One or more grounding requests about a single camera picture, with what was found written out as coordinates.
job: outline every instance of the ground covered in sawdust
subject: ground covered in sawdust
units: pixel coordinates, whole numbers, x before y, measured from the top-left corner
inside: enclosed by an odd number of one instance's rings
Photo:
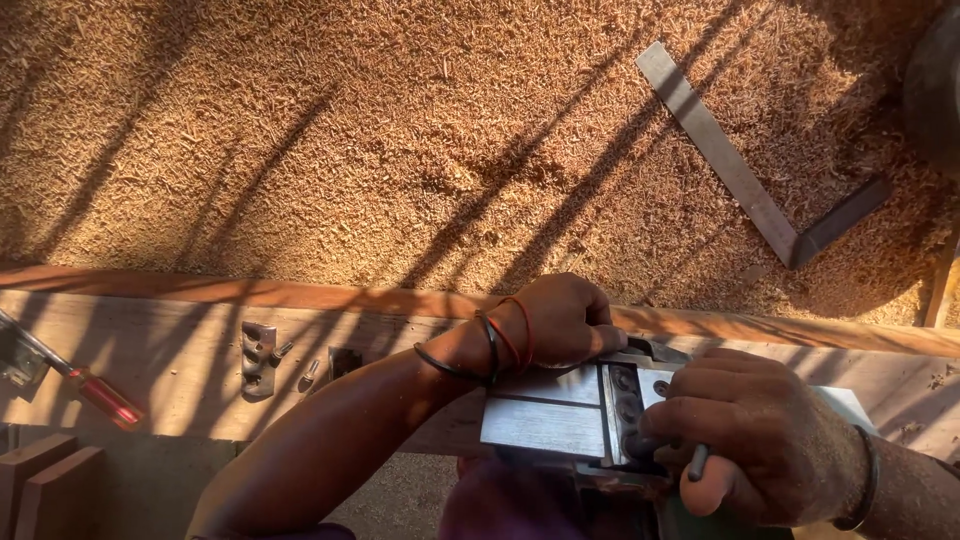
[[[624,304],[913,324],[956,197],[900,111],[938,6],[11,0],[0,258],[465,292],[573,268]],[[798,230],[873,175],[894,198],[786,272],[637,72],[655,39]]]

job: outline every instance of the red screwdriver handle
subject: red screwdriver handle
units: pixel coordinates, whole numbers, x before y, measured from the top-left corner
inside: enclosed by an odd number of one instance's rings
[[[68,377],[89,402],[104,411],[114,424],[124,430],[135,430],[143,413],[106,382],[90,373],[90,370],[74,368]]]

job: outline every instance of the dusty hand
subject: dusty hand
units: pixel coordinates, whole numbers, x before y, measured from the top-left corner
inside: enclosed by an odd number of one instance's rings
[[[798,526],[850,515],[867,479],[856,430],[789,368],[714,350],[673,376],[667,400],[643,414],[644,436],[711,446],[699,482],[681,475],[691,513],[721,502],[760,525]]]
[[[514,296],[530,315],[536,365],[570,366],[627,345],[627,333],[613,325],[607,295],[575,274],[542,276]],[[504,326],[524,355],[528,346],[526,322],[516,303],[500,305],[490,317]]]

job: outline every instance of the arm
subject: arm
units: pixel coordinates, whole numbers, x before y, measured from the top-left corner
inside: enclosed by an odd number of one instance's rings
[[[606,295],[572,274],[542,277],[516,294],[527,307],[534,362],[573,364],[622,348]],[[489,313],[516,349],[530,340],[523,312]],[[423,344],[441,362],[488,374],[490,343],[474,319]],[[514,361],[497,339],[501,368]],[[420,425],[476,388],[414,351],[388,356],[319,390],[269,426],[206,487],[189,534],[265,536],[312,527],[349,497]]]
[[[722,503],[761,525],[796,527],[852,516],[870,464],[850,424],[779,362],[710,351],[678,371],[667,400],[640,422],[645,436],[709,444],[704,477],[681,475],[695,515]],[[960,538],[960,479],[940,462],[879,437],[879,482],[856,532],[875,540]]]

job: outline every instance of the workbench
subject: workbench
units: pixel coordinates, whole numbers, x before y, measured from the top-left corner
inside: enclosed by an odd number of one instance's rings
[[[490,308],[498,298],[56,266],[0,266],[0,307],[77,365],[135,403],[141,430],[250,440],[301,398],[300,376],[326,347],[372,362]],[[615,307],[627,332],[691,353],[728,347],[785,362],[811,384],[852,389],[879,433],[909,448],[960,459],[960,331]],[[276,325],[293,351],[276,370],[276,393],[241,396],[242,321]],[[50,373],[30,396],[0,386],[0,420],[109,428],[109,421]],[[484,396],[449,405],[402,450],[482,455]]]

